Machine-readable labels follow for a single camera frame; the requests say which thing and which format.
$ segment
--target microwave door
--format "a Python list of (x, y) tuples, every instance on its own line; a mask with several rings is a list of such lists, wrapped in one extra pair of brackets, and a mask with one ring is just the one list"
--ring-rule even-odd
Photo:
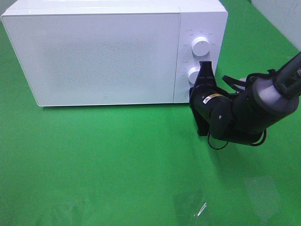
[(179, 13), (3, 20), (40, 106), (173, 102)]

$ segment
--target green floor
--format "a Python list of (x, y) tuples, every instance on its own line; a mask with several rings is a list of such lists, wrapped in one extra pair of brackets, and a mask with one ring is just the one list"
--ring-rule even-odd
[[(250, 2), (222, 2), (220, 86), (298, 53)], [(2, 25), (0, 50), (1, 226), (301, 225), (301, 108), (262, 146), (215, 151), (186, 104), (38, 107)]]

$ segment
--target microwave control panel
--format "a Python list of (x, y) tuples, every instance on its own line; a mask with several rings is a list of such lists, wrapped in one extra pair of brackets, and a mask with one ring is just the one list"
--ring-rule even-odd
[(212, 61), (215, 73), (228, 13), (181, 13), (174, 103), (187, 103), (200, 61)]

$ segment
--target white wall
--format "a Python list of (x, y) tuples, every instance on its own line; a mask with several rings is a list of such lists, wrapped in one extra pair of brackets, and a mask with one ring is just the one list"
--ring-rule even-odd
[(252, 4), (301, 50), (301, 0), (252, 0)]
[(0, 0), (0, 15), (4, 13), (4, 11), (10, 7), (16, 0)]

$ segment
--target white knob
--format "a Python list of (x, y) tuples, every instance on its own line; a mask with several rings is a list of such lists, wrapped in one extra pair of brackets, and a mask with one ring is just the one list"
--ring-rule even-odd
[(192, 41), (191, 47), (194, 55), (201, 57), (209, 52), (210, 41), (204, 36), (199, 36)]
[(194, 84), (196, 82), (199, 70), (200, 67), (193, 67), (188, 71), (188, 80), (190, 83)]

